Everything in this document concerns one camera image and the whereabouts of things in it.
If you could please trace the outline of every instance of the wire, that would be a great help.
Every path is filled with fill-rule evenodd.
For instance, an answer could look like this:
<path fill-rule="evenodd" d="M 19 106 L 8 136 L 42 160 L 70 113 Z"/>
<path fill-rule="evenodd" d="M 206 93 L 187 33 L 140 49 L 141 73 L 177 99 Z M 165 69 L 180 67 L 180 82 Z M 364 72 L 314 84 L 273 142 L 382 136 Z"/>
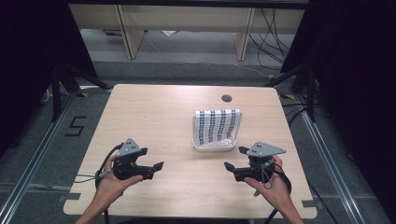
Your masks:
<path fill-rule="evenodd" d="M 75 181 L 75 183 L 76 183 L 76 184 L 80 184 L 80 183 L 88 182 L 88 181 L 94 180 L 94 179 L 95 179 L 95 177 L 92 177 L 92 178 L 89 178 L 89 179 L 86 179 L 86 180 Z"/>
<path fill-rule="evenodd" d="M 295 120 L 295 118 L 297 118 L 298 115 L 300 115 L 300 114 L 303 113 L 305 110 L 307 110 L 308 107 L 299 108 L 299 109 L 300 109 L 300 111 L 298 111 L 297 113 L 295 113 L 295 114 L 293 115 L 293 117 L 291 117 L 291 119 L 289 120 L 289 122 L 288 122 L 289 126 L 293 123 L 293 121 Z"/>
<path fill-rule="evenodd" d="M 77 176 L 95 177 L 94 175 L 77 175 Z"/>
<path fill-rule="evenodd" d="M 320 199 L 320 202 L 323 204 L 323 207 L 326 209 L 326 211 L 329 213 L 329 215 L 332 217 L 332 221 L 334 221 L 334 223 L 338 224 L 337 219 L 335 218 L 335 216 L 332 214 L 332 211 L 330 210 L 330 208 L 326 205 L 326 203 L 323 201 L 323 199 L 320 197 L 319 193 L 317 192 L 317 190 L 314 188 L 314 186 L 311 184 L 311 182 L 309 182 L 309 180 L 306 180 L 308 182 L 308 186 L 309 188 L 311 188 L 315 194 L 318 196 L 318 198 Z"/>
<path fill-rule="evenodd" d="M 267 27 L 268 27 L 268 33 L 267 33 L 267 35 L 265 36 L 265 38 L 264 38 L 263 41 L 265 41 L 266 37 L 271 33 L 271 35 L 272 35 L 272 37 L 274 38 L 274 40 L 275 40 L 275 42 L 276 42 L 278 48 L 276 48 L 276 47 L 274 47 L 274 46 L 271 46 L 271 45 L 269 45 L 269 44 L 266 43 L 266 42 L 265 42 L 265 43 L 266 43 L 268 46 L 270 46 L 270 47 L 272 47 L 272 48 L 274 48 L 274 49 L 278 49 L 279 52 L 280 52 L 280 54 L 282 55 L 283 59 L 285 59 L 285 58 L 286 58 L 286 55 L 285 55 L 285 52 L 286 52 L 286 51 L 283 50 L 282 47 L 281 47 L 280 45 L 284 46 L 286 49 L 289 49 L 289 48 L 288 48 L 286 45 L 284 45 L 284 44 L 282 43 L 282 41 L 279 39 L 279 37 L 277 36 L 277 29 L 276 29 L 276 9 L 273 8 L 272 12 L 273 12 L 273 18 L 272 18 L 272 21 L 271 21 L 271 24 L 270 24 L 270 23 L 268 22 L 266 16 L 265 16 L 264 10 L 263 10 L 263 8 L 262 8 L 262 15 L 263 15 L 263 17 L 264 17 L 264 19 L 265 19 L 265 22 L 267 23 Z"/>

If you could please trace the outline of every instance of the finger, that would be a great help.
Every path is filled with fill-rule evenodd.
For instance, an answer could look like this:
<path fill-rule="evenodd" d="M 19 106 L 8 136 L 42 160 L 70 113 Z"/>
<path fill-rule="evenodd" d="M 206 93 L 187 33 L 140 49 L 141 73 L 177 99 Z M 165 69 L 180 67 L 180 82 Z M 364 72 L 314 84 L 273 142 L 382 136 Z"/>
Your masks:
<path fill-rule="evenodd" d="M 256 189 L 256 191 L 254 192 L 254 197 L 257 197 L 257 196 L 259 196 L 259 195 L 261 195 L 261 193 Z"/>
<path fill-rule="evenodd" d="M 258 190 L 259 192 L 262 192 L 263 187 L 262 187 L 262 183 L 260 183 L 259 181 L 257 181 L 254 178 L 250 178 L 250 177 L 245 177 L 244 178 L 245 183 L 247 183 L 249 186 L 253 187 L 254 189 Z"/>
<path fill-rule="evenodd" d="M 116 159 L 116 155 L 111 156 L 110 158 L 108 158 L 106 164 L 105 164 L 105 170 L 108 170 L 111 168 L 113 161 Z"/>
<path fill-rule="evenodd" d="M 275 164 L 277 164 L 275 166 L 275 169 L 278 172 L 282 172 L 282 163 L 283 163 L 282 160 L 277 155 L 273 155 L 272 157 L 273 157 L 273 160 L 274 160 Z"/>
<path fill-rule="evenodd" d="M 276 164 L 282 167 L 282 160 L 277 155 L 273 155 L 273 160 Z"/>

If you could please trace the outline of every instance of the cable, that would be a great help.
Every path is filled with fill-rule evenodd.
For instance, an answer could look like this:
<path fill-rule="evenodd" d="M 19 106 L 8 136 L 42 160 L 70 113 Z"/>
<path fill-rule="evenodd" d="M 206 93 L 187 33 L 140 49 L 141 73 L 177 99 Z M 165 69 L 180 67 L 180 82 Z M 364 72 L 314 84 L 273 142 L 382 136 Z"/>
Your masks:
<path fill-rule="evenodd" d="M 275 42 L 277 43 L 278 48 L 276 48 L 276 47 L 274 47 L 274 46 L 271 46 L 271 45 L 269 45 L 269 44 L 266 43 L 266 42 L 265 42 L 265 43 L 266 43 L 268 46 L 270 46 L 270 47 L 272 47 L 272 48 L 274 48 L 274 49 L 278 49 L 279 52 L 280 52 L 280 54 L 282 55 L 283 59 L 285 59 L 285 58 L 286 58 L 285 50 L 283 50 L 282 47 L 281 47 L 280 45 L 283 45 L 286 49 L 289 49 L 289 48 L 288 48 L 286 45 L 284 45 L 284 44 L 282 43 L 282 41 L 280 41 L 279 37 L 277 36 L 276 19 L 275 19 L 275 17 L 276 17 L 276 9 L 273 8 L 272 11 L 273 11 L 273 19 L 272 19 L 271 25 L 270 25 L 270 23 L 268 22 L 268 20 L 267 20 L 265 14 L 264 14 L 264 10 L 262 9 L 262 15 L 263 15 L 263 17 L 264 17 L 264 19 L 265 19 L 265 22 L 267 23 L 267 27 L 268 27 L 268 33 L 267 33 L 267 35 L 265 36 L 265 38 L 264 38 L 263 41 L 265 41 L 266 37 L 269 35 L 269 33 L 271 33 L 272 37 L 274 38 Z"/>
<path fill-rule="evenodd" d="M 300 115 L 301 113 L 303 113 L 305 110 L 307 110 L 308 107 L 304 107 L 304 108 L 300 108 L 300 111 L 298 111 L 297 113 L 295 113 L 293 115 L 293 117 L 291 117 L 291 119 L 289 120 L 288 124 L 289 126 L 293 123 L 293 121 L 295 120 L 295 118 L 297 118 L 298 115 Z"/>
<path fill-rule="evenodd" d="M 288 177 L 285 175 L 285 172 L 283 171 L 282 167 L 280 167 L 280 166 L 279 166 L 278 164 L 276 164 L 276 163 L 274 163 L 274 165 L 277 166 L 277 167 L 281 170 L 281 172 L 277 171 L 275 168 L 274 168 L 274 169 L 270 169 L 270 168 L 268 168 L 268 167 L 265 167 L 265 169 L 267 169 L 267 170 L 269 170 L 269 171 L 271 171 L 271 172 L 273 172 L 273 173 L 279 175 L 279 176 L 282 178 L 282 180 L 285 181 L 285 184 L 286 184 L 286 186 L 288 187 L 288 191 L 289 191 L 289 193 L 291 193 L 291 182 L 290 182 L 290 180 L 289 180 Z M 277 213 L 277 210 L 274 209 L 274 210 L 272 211 L 272 213 L 270 214 L 270 216 L 265 220 L 264 224 L 270 223 L 270 221 L 274 218 L 274 216 L 276 215 L 276 213 Z"/>
<path fill-rule="evenodd" d="M 92 178 L 89 178 L 89 179 L 86 179 L 86 180 L 81 180 L 81 181 L 75 181 L 74 183 L 80 184 L 80 183 L 88 182 L 88 181 L 94 180 L 94 179 L 96 179 L 96 177 L 92 177 Z"/>
<path fill-rule="evenodd" d="M 100 166 L 99 170 L 96 172 L 95 178 L 94 178 L 95 179 L 95 187 L 96 188 L 98 188 L 98 186 L 100 184 L 100 180 L 101 180 L 100 176 L 101 176 L 101 173 L 103 172 L 103 169 L 105 168 L 105 165 L 106 165 L 106 163 L 108 161 L 108 158 L 110 158 L 110 156 L 114 153 L 114 151 L 120 149 L 122 147 L 122 145 L 123 145 L 123 143 L 121 143 L 118 146 L 116 146 L 113 149 L 111 149 L 111 151 L 107 154 L 105 160 L 103 161 L 102 165 Z M 105 213 L 105 223 L 109 224 L 110 221 L 109 221 L 109 217 L 108 217 L 108 210 L 106 209 L 104 211 L 104 213 Z"/>
<path fill-rule="evenodd" d="M 311 188 L 315 194 L 318 196 L 318 198 L 320 199 L 321 203 L 323 204 L 323 207 L 326 209 L 326 211 L 329 213 L 329 215 L 332 217 L 332 221 L 334 221 L 334 223 L 338 224 L 337 219 L 335 218 L 335 216 L 332 214 L 332 211 L 330 211 L 330 208 L 326 205 L 326 203 L 323 201 L 323 199 L 320 197 L 319 193 L 317 192 L 317 190 L 314 188 L 314 186 L 311 184 L 311 182 L 309 182 L 309 180 L 306 180 L 308 182 L 308 186 L 309 188 Z"/>

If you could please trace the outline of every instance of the human hand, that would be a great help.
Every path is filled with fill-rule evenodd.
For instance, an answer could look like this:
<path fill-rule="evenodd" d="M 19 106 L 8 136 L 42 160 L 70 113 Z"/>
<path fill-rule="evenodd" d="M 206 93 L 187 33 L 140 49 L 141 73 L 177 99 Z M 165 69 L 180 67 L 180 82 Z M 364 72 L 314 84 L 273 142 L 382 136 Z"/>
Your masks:
<path fill-rule="evenodd" d="M 282 173 L 282 160 L 275 155 L 273 160 L 278 165 L 276 170 Z M 270 181 L 266 183 L 266 185 L 270 185 L 269 187 L 250 177 L 245 177 L 244 181 L 256 190 L 253 194 L 255 197 L 261 194 L 289 223 L 303 223 L 291 200 L 288 187 L 280 175 L 272 174 Z"/>
<path fill-rule="evenodd" d="M 114 155 L 108 159 L 104 167 L 105 171 L 111 169 L 115 158 L 116 156 Z M 113 175 L 113 172 L 109 172 L 109 174 L 102 177 L 91 204 L 84 211 L 77 223 L 94 223 L 126 189 L 142 180 L 142 175 L 135 175 L 125 180 L 119 180 Z"/>
<path fill-rule="evenodd" d="M 108 159 L 107 163 L 105 164 L 105 171 L 111 169 L 111 165 L 115 159 L 115 155 Z M 123 194 L 126 189 L 142 180 L 142 175 L 135 175 L 125 180 L 119 180 L 113 175 L 113 172 L 110 172 L 109 174 L 102 177 L 102 180 L 96 189 L 93 202 L 100 204 L 101 207 L 106 210 Z"/>

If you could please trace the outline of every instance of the black cable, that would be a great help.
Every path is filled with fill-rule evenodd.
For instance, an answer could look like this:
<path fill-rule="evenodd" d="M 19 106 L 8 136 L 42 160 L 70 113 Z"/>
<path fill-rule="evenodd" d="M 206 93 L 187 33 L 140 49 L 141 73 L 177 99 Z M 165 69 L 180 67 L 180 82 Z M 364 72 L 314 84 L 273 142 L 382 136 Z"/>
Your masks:
<path fill-rule="evenodd" d="M 297 113 L 295 113 L 295 114 L 293 115 L 293 117 L 291 117 L 291 119 L 290 119 L 289 122 L 288 122 L 289 126 L 293 123 L 293 121 L 295 120 L 295 118 L 297 118 L 298 115 L 300 115 L 301 113 L 303 113 L 303 112 L 304 112 L 305 110 L 307 110 L 307 109 L 308 109 L 308 107 L 304 107 L 304 108 L 301 108 L 300 111 L 298 111 Z"/>
<path fill-rule="evenodd" d="M 285 59 L 285 58 L 286 58 L 285 53 L 284 53 L 285 51 L 281 48 L 280 44 L 283 45 L 283 46 L 284 46 L 285 48 L 287 48 L 287 49 L 289 49 L 289 48 L 286 47 L 286 46 L 282 43 L 282 41 L 280 41 L 279 37 L 277 36 L 276 20 L 275 20 L 276 10 L 273 8 L 273 19 L 272 19 L 272 21 L 271 21 L 271 25 L 270 25 L 270 23 L 268 22 L 268 20 L 267 20 L 265 14 L 264 14 L 263 9 L 262 9 L 262 15 L 263 15 L 263 17 L 264 17 L 264 19 L 265 19 L 265 22 L 267 23 L 267 27 L 268 27 L 268 33 L 267 33 L 267 35 L 268 35 L 269 33 L 271 33 L 272 37 L 274 38 L 274 40 L 275 40 L 275 42 L 276 42 L 276 44 L 277 44 L 277 46 L 278 46 L 278 48 L 273 47 L 273 46 L 271 46 L 271 47 L 273 47 L 274 49 L 278 49 L 279 52 L 280 52 L 280 54 L 282 55 L 283 59 Z"/>
<path fill-rule="evenodd" d="M 268 167 L 265 167 L 265 169 L 267 169 L 267 170 L 269 170 L 269 171 L 271 171 L 271 172 L 273 172 L 273 173 L 279 175 L 279 176 L 282 178 L 282 180 L 285 182 L 286 186 L 288 187 L 289 193 L 291 193 L 291 182 L 290 182 L 290 180 L 289 180 L 288 177 L 285 175 L 285 172 L 283 171 L 282 167 L 280 167 L 280 166 L 279 166 L 278 164 L 276 164 L 276 163 L 274 163 L 274 165 L 277 166 L 277 167 L 279 167 L 279 169 L 280 169 L 282 172 L 279 172 L 279 171 L 277 171 L 276 169 L 270 169 L 270 168 L 268 168 Z M 274 210 L 272 211 L 272 213 L 270 214 L 270 216 L 269 216 L 267 219 L 265 219 L 264 224 L 270 223 L 270 221 L 274 218 L 274 216 L 276 215 L 276 213 L 277 213 L 277 210 L 274 209 Z"/>
<path fill-rule="evenodd" d="M 329 213 L 329 215 L 332 217 L 332 221 L 336 224 L 338 224 L 337 219 L 335 218 L 335 216 L 332 214 L 332 211 L 330 211 L 330 208 L 326 205 L 326 203 L 323 201 L 323 199 L 320 197 L 319 193 L 317 192 L 317 190 L 314 188 L 314 186 L 311 184 L 311 182 L 309 182 L 309 180 L 306 180 L 308 182 L 309 188 L 311 188 L 315 194 L 318 196 L 318 198 L 320 199 L 321 203 L 323 204 L 323 207 L 326 209 L 326 211 Z"/>
<path fill-rule="evenodd" d="M 278 57 L 276 57 L 273 53 L 271 53 L 270 51 L 264 49 L 262 47 L 262 43 L 259 45 L 256 40 L 253 38 L 253 36 L 249 35 L 250 39 L 253 41 L 253 43 L 256 45 L 256 47 L 259 49 L 259 53 L 260 51 L 264 52 L 265 54 L 267 54 L 268 56 L 270 56 L 271 58 L 275 59 L 276 61 L 278 61 L 279 63 L 283 63 L 282 59 L 279 59 Z"/>
<path fill-rule="evenodd" d="M 84 183 L 84 182 L 87 182 L 87 181 L 90 181 L 90 180 L 94 180 L 94 179 L 96 179 L 96 177 L 89 178 L 89 179 L 86 179 L 86 180 L 81 180 L 81 181 L 75 181 L 74 183 L 80 184 L 80 183 Z"/>
<path fill-rule="evenodd" d="M 95 178 L 94 178 L 95 179 L 95 187 L 96 188 L 98 188 L 98 186 L 99 186 L 99 183 L 100 183 L 99 175 L 103 172 L 103 169 L 105 168 L 105 165 L 106 165 L 106 163 L 108 161 L 108 158 L 110 158 L 110 156 L 113 155 L 114 151 L 120 149 L 122 147 L 122 145 L 123 145 L 123 143 L 121 143 L 118 146 L 116 146 L 113 149 L 111 149 L 111 151 L 107 154 L 105 160 L 103 161 L 102 165 L 100 166 L 99 170 L 96 172 Z M 109 217 L 108 217 L 108 210 L 106 209 L 104 211 L 104 213 L 105 213 L 105 223 L 109 224 L 110 220 L 109 220 Z"/>

